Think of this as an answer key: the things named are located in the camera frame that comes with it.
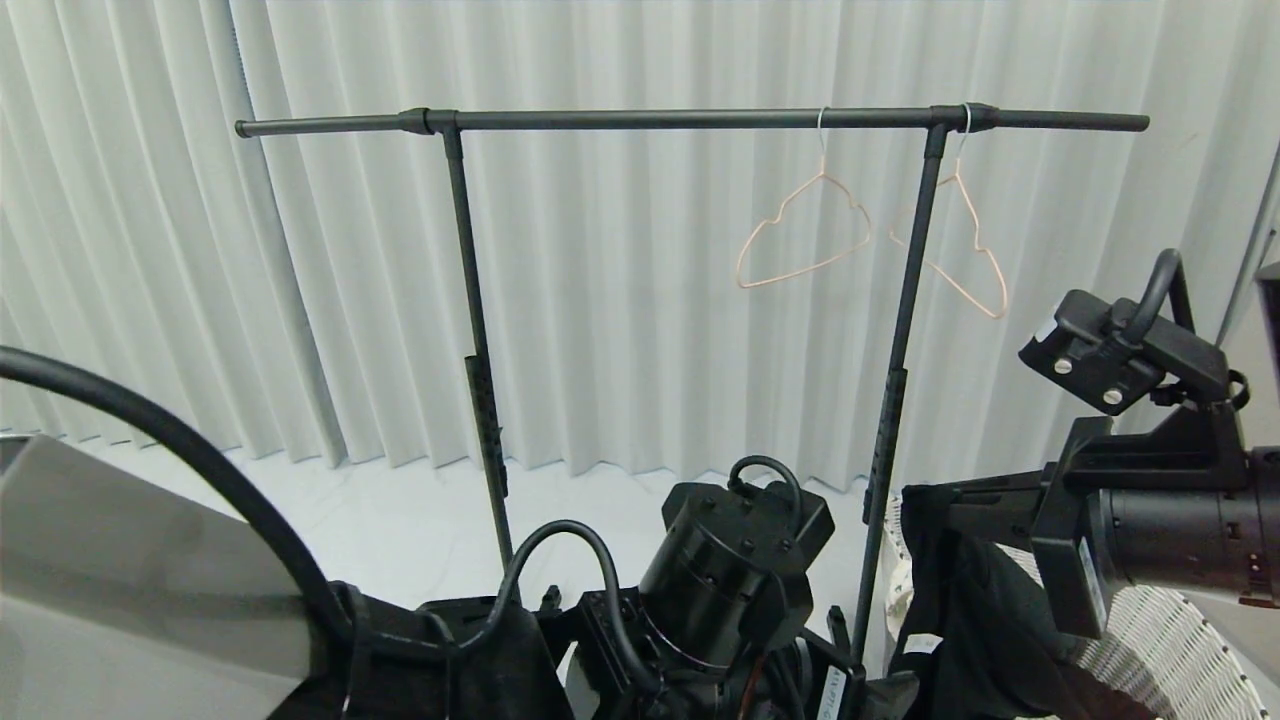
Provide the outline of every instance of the white curtain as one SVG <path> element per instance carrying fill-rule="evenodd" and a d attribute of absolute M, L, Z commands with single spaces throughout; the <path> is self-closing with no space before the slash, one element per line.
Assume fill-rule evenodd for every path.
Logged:
<path fill-rule="evenodd" d="M 337 461 L 225 3 L 0 8 L 0 340 L 86 366 L 221 447 Z M 9 383 L 0 427 L 141 441 Z"/>
<path fill-rule="evenodd" d="M 237 117 L 965 100 L 1151 114 L 1138 136 L 998 129 L 966 143 L 965 181 L 1012 305 L 989 320 L 925 274 L 901 482 L 1025 469 L 1053 452 L 1087 407 L 1016 351 L 1070 288 L 1132 297 L 1156 252 L 1179 247 L 1213 337 L 1280 143 L 1280 5 L 1267 0 L 232 0 L 229 14 L 155 3 L 141 19 L 116 5 L 49 8 L 10 4 L 0 31 L 15 138 L 4 150 L 23 173 L 10 182 L 6 163 L 5 259 L 17 245 L 33 264 L 33 247 L 54 246 L 82 275 L 6 274 L 4 327 L 37 348 L 44 332 L 46 348 L 55 338 L 70 359 L 257 451 L 311 442 L 356 461 L 476 457 L 462 368 L 472 348 L 439 138 L 241 141 Z M 76 28 L 84 37 L 72 42 Z M 9 109 L 32 96 L 38 111 Z M 494 132 L 465 145 L 508 454 L 681 477 L 745 452 L 835 483 L 867 470 L 905 263 L 887 231 L 906 232 L 922 132 L 831 132 L 828 169 L 867 205 L 874 242 L 755 291 L 736 287 L 733 260 L 817 169 L 815 132 Z M 111 214 L 125 200 L 137 204 L 132 232 L 92 236 L 125 223 Z M 799 200 L 762 237 L 749 275 L 860 238 L 841 204 L 831 192 Z M 19 223 L 19 208 L 45 224 Z M 928 256 L 998 302 L 952 190 L 933 220 Z M 131 249 L 133 274 L 108 282 L 105 264 L 125 264 Z M 220 268 L 216 282 L 197 264 Z M 59 407 L 44 415 L 61 420 Z M 302 438 L 291 446 L 287 433 Z"/>

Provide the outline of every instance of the black cloth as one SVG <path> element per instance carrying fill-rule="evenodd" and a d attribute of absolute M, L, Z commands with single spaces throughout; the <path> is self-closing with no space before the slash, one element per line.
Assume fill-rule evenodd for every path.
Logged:
<path fill-rule="evenodd" d="M 1078 641 L 1055 630 L 1044 591 L 1012 559 L 945 528 L 954 498 L 946 486 L 902 491 L 915 596 L 890 673 L 920 678 L 906 720 L 1156 717 L 1070 664 Z M 933 652 L 905 652 L 916 634 L 942 642 Z"/>

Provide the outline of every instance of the horizontal bar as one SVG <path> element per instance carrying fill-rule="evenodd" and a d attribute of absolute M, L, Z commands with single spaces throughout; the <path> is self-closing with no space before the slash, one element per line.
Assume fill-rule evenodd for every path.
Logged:
<path fill-rule="evenodd" d="M 471 131 L 531 129 L 765 129 L 812 128 L 929 128 L 938 124 L 973 132 L 996 127 L 1142 132 L 1146 115 L 1001 110 L 991 105 L 934 105 L 932 108 L 819 108 L 777 110 L 500 110 L 466 113 L 416 108 L 396 115 L 237 120 L 241 137 L 402 129 L 439 132 L 444 127 Z"/>

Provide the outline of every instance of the pink wire hanger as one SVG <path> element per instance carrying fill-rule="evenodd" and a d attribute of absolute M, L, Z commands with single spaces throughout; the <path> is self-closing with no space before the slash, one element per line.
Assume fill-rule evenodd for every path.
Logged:
<path fill-rule="evenodd" d="M 867 208 L 864 208 L 861 202 L 858 202 L 856 200 L 854 200 L 854 193 L 849 192 L 849 188 L 845 187 L 844 183 L 841 183 L 838 179 L 836 179 L 836 178 L 833 178 L 833 177 L 831 177 L 831 176 L 827 174 L 827 141 L 826 141 L 826 138 L 822 135 L 822 114 L 826 113 L 826 111 L 827 111 L 826 108 L 818 110 L 818 143 L 822 146 L 822 160 L 818 164 L 818 174 L 813 176 L 812 178 L 809 178 L 808 181 L 805 181 L 800 187 L 797 187 L 794 191 L 791 191 L 791 195 L 788 195 L 787 199 L 782 201 L 782 205 L 778 205 L 778 214 L 774 215 L 773 219 L 760 220 L 760 224 L 755 225 L 755 229 L 751 231 L 750 237 L 748 237 L 746 242 L 742 243 L 742 250 L 737 254 L 737 265 L 733 269 L 733 277 L 737 281 L 737 287 L 741 287 L 741 288 L 760 287 L 760 286 L 764 286 L 764 284 L 776 283 L 778 281 L 785 281 L 785 279 L 788 279 L 788 278 L 803 275 L 805 273 L 812 273 L 812 272 L 817 270 L 818 268 L 829 265 L 829 264 L 835 263 L 836 260 L 840 260 L 841 258 L 845 258 L 847 255 L 852 255 L 861 246 L 864 246 L 868 242 L 870 242 L 870 240 L 872 240 L 872 218 L 870 218 L 870 214 L 867 213 Z M 826 260 L 823 260 L 820 263 L 814 263 L 813 265 L 809 265 L 808 268 L 801 268 L 799 270 L 792 270 L 790 273 L 783 273 L 781 275 L 776 275 L 776 277 L 767 278 L 767 279 L 763 279 L 763 281 L 745 282 L 742 279 L 742 261 L 746 259 L 746 252 L 751 249 L 751 243 L 755 242 L 755 238 L 760 234 L 760 231 L 763 231 L 767 225 L 777 225 L 778 223 L 781 223 L 782 222 L 782 217 L 787 211 L 787 205 L 790 205 L 791 201 L 795 200 L 796 197 L 800 197 L 801 195 L 804 195 L 804 192 L 806 190 L 809 190 L 810 187 L 814 187 L 815 184 L 818 184 L 819 181 L 829 182 L 831 184 L 833 184 L 837 188 L 840 188 L 840 191 L 845 195 L 845 200 L 849 201 L 849 209 L 850 210 L 858 210 L 859 213 L 863 214 L 863 219 L 867 222 L 867 237 L 863 238 L 861 242 L 859 242 L 858 245 L 852 246 L 851 249 L 845 250 L 842 252 L 838 252 L 836 255 L 832 255 L 831 258 L 827 258 Z"/>
<path fill-rule="evenodd" d="M 945 179 L 938 182 L 938 187 L 942 187 L 948 182 L 954 182 L 956 183 L 956 187 L 960 190 L 960 197 L 964 199 L 964 205 L 965 208 L 969 209 L 969 217 L 973 218 L 973 250 L 974 252 L 987 256 L 987 260 L 991 263 L 991 269 L 996 272 L 996 281 L 1000 282 L 1000 310 L 991 310 L 989 307 L 979 302 L 978 299 L 970 295 L 968 290 L 961 287 L 960 283 L 955 281 L 955 278 L 948 275 L 942 268 L 940 268 L 933 261 L 925 260 L 924 264 L 933 268 L 933 270 L 938 273 L 938 275 L 941 275 L 942 279 L 951 283 L 951 287 L 956 288 L 960 292 L 960 295 L 965 297 L 965 300 L 973 304 L 974 307 L 982 310 L 982 313 L 988 318 L 998 320 L 1000 318 L 1004 318 L 1006 313 L 1009 313 L 1009 286 L 1005 283 L 1005 273 L 1000 270 L 1000 261 L 996 260 L 995 252 L 992 252 L 991 249 L 988 247 L 983 247 L 982 241 L 979 240 L 982 233 L 982 223 L 978 220 L 978 210 L 974 209 L 973 200 L 969 197 L 969 188 L 964 186 L 964 178 L 960 176 L 960 158 L 964 155 L 964 142 L 969 140 L 969 129 L 973 127 L 973 113 L 970 111 L 968 102 L 964 104 L 964 113 L 965 113 L 964 136 L 960 138 L 959 150 L 956 150 L 955 172 L 952 172 Z M 902 240 L 899 238 L 897 234 L 893 232 L 892 225 L 888 228 L 888 237 L 893 242 L 901 245 L 902 247 L 906 247 L 906 243 L 902 242 Z"/>

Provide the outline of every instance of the white wicker basket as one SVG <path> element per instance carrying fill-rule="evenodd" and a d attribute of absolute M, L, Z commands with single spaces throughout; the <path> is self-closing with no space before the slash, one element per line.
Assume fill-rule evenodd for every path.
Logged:
<path fill-rule="evenodd" d="M 890 500 L 884 529 L 895 555 L 886 615 L 897 638 L 911 603 L 911 559 L 902 542 L 902 501 Z M 1002 547 L 1039 580 L 1029 552 Z M 1088 641 L 1078 664 L 1166 720 L 1260 720 L 1268 717 L 1253 682 L 1201 611 L 1174 591 L 1126 588 L 1116 594 L 1101 641 Z"/>

